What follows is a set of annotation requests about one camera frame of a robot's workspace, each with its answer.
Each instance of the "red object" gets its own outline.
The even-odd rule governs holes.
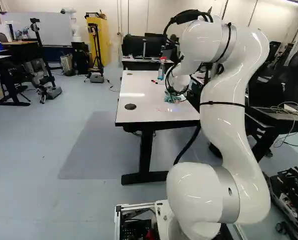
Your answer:
[[[150,229],[147,233],[147,235],[144,237],[145,240],[155,240],[153,236],[153,231]]]

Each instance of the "whiteboard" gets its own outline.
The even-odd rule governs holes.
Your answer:
[[[22,31],[25,27],[30,27],[31,18],[40,19],[37,26],[40,28],[39,34],[43,45],[71,46],[73,41],[71,19],[68,14],[57,12],[6,12],[0,13],[2,24],[12,24],[13,32]],[[35,32],[28,31],[29,37],[35,39]]]

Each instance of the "yellow cabinet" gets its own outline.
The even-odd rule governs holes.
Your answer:
[[[87,26],[91,24],[98,25],[99,32],[99,42],[100,42],[100,53],[101,53],[101,61],[103,66],[105,67],[111,62],[111,47],[110,47],[110,38],[109,38],[109,28],[107,20],[104,20],[99,17],[86,17]],[[97,41],[94,42],[94,36],[92,33],[89,33],[89,40],[91,46],[92,60],[94,61],[95,56],[97,56],[95,51],[95,46],[97,45]]]

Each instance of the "gray floor mat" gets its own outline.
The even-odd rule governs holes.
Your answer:
[[[123,174],[137,172],[140,137],[125,132],[122,127],[115,127],[114,120],[115,112],[93,113],[60,170],[59,179],[119,179]],[[157,131],[153,140],[151,170],[169,170],[193,130],[187,127]],[[200,137],[197,142],[200,141],[205,141],[205,138]],[[205,144],[198,144],[197,151],[192,147],[181,161],[209,159],[206,151]]]

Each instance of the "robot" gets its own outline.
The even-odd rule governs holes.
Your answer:
[[[203,88],[200,101],[202,130],[221,151],[223,165],[184,162],[171,168],[166,187],[172,214],[165,238],[170,240],[212,239],[221,223],[260,222],[271,206],[269,189],[244,124],[245,90],[269,54],[269,41],[258,29],[224,24],[218,16],[209,15],[208,19],[206,14],[197,15],[171,19],[172,23],[190,23],[181,38],[184,58],[168,69],[165,81],[171,94],[180,93],[190,81],[188,75],[201,63],[223,65],[223,73]]]

